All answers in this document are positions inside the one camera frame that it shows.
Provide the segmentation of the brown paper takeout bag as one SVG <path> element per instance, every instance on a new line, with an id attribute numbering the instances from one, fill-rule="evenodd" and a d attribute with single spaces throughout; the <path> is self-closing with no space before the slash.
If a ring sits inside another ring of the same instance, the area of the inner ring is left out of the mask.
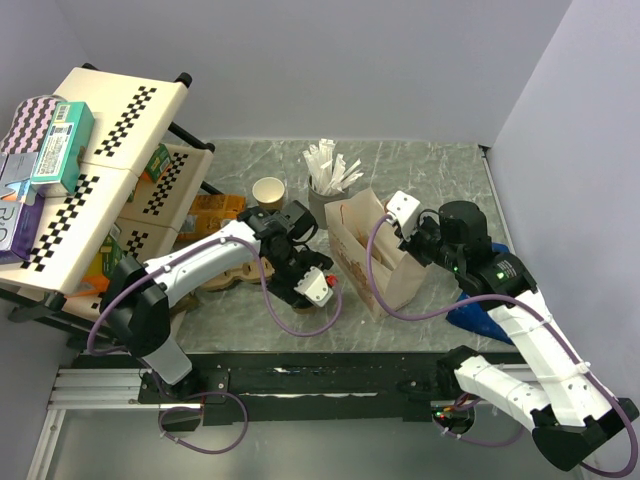
<path id="1" fill-rule="evenodd" d="M 397 248 L 394 229 L 384 224 L 375 236 L 371 254 L 367 242 L 376 222 L 385 214 L 372 189 L 325 205 L 331 256 L 355 288 L 374 320 L 387 316 L 371 291 L 366 261 L 382 299 L 394 310 L 409 304 L 425 282 L 428 270 Z"/>

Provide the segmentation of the cardboard cup carrier tray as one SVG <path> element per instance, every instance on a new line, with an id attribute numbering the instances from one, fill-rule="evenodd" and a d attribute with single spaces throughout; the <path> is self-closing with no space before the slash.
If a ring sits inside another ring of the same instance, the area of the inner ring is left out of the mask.
<path id="1" fill-rule="evenodd" d="M 215 292 L 232 288 L 237 283 L 259 284 L 260 269 L 255 261 L 226 270 L 198 287 L 203 292 Z"/>

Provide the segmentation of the paper coffee cup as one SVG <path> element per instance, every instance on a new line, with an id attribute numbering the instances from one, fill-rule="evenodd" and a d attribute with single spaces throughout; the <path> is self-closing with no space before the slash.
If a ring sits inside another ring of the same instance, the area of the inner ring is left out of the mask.
<path id="1" fill-rule="evenodd" d="M 305 315 L 305 314 L 313 313 L 317 309 L 317 306 L 315 304 L 313 304 L 306 297 L 304 297 L 302 295 L 298 295 L 296 297 L 295 301 L 293 302 L 293 304 L 291 305 L 291 308 L 297 314 Z"/>
<path id="2" fill-rule="evenodd" d="M 265 210 L 280 210 L 284 205 L 285 185 L 275 177 L 263 177 L 252 186 L 252 195 Z"/>

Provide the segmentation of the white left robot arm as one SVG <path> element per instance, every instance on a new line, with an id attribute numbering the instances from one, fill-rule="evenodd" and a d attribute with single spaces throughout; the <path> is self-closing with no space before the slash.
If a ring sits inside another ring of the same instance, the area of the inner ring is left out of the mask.
<path id="1" fill-rule="evenodd" d="M 198 378 L 171 336 L 170 310 L 214 277 L 254 260 L 274 272 L 260 280 L 265 297 L 295 309 L 323 307 L 333 289 L 326 274 L 332 260 L 303 242 L 318 230 L 311 212 L 293 201 L 269 213 L 252 207 L 216 233 L 162 257 L 124 257 L 115 267 L 100 304 L 99 319 L 124 348 L 162 379 L 162 390 L 177 402 L 191 399 Z"/>

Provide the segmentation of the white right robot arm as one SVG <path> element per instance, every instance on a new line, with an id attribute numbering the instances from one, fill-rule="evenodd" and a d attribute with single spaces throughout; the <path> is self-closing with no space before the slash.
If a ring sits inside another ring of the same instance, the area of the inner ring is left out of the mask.
<path id="1" fill-rule="evenodd" d="M 438 390 L 464 392 L 491 402 L 530 431 L 541 454 L 569 471 L 621 431 L 639 410 L 616 397 L 569 344 L 541 290 L 522 261 L 494 249 L 484 213 L 473 202 L 451 201 L 435 217 L 420 202 L 397 192 L 387 205 L 399 249 L 423 266 L 451 272 L 467 300 L 479 303 L 506 333 L 536 378 L 522 382 L 468 347 L 443 358 Z"/>

